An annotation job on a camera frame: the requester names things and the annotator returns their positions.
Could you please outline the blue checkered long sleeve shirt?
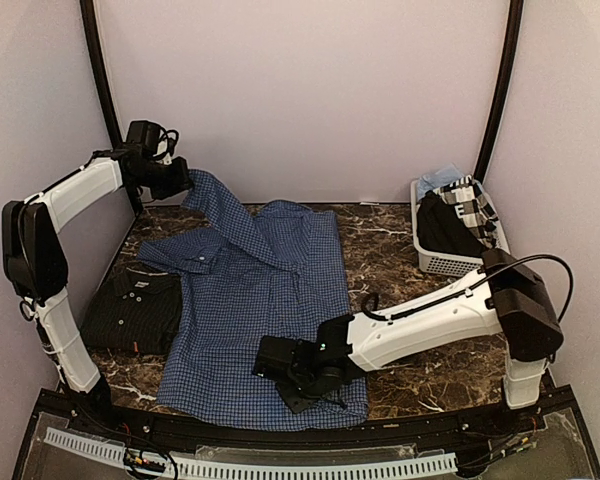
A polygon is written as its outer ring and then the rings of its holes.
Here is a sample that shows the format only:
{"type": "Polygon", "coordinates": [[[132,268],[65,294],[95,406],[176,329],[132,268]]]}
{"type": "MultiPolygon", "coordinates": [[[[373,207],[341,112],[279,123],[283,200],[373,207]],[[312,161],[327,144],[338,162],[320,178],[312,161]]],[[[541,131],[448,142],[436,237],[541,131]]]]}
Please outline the blue checkered long sleeve shirt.
{"type": "Polygon", "coordinates": [[[140,247],[138,259],[180,277],[182,314],[163,371],[160,405],[224,427],[333,429],[363,423],[363,380],[293,413],[253,366],[265,336],[313,340],[349,310],[333,211],[276,200],[251,213],[213,174],[190,172],[183,206],[207,226],[140,247]]]}

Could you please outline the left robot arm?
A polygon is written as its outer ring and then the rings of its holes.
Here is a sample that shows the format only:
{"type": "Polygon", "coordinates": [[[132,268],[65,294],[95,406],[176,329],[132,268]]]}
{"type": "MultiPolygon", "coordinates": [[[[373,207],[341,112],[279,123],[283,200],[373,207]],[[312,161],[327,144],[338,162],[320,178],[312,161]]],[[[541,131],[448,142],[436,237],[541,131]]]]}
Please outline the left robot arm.
{"type": "Polygon", "coordinates": [[[105,400],[109,387],[82,340],[68,296],[69,266],[59,234],[75,217],[119,190],[141,188],[158,200],[189,190],[186,160],[138,146],[100,151],[74,171],[1,211],[5,277],[21,300],[22,314],[35,322],[46,355],[66,388],[89,400],[81,417],[100,436],[121,427],[120,412],[105,400]]]}

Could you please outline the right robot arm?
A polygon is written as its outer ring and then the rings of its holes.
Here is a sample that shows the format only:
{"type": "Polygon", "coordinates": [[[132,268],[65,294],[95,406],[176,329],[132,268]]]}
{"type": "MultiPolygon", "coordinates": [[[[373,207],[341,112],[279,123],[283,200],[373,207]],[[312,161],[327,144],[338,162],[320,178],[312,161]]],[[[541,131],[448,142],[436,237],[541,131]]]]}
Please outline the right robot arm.
{"type": "Polygon", "coordinates": [[[540,396],[547,367],[564,343],[565,307],[555,308],[540,274],[530,265],[549,261],[570,267],[553,254],[517,259],[495,248],[482,264],[447,287],[381,309],[377,293],[360,310],[322,322],[314,341],[266,337],[276,354],[273,366],[255,373],[274,381],[294,413],[400,358],[456,341],[501,334],[507,359],[502,381],[504,401],[490,413],[501,434],[514,432],[540,396]]]}

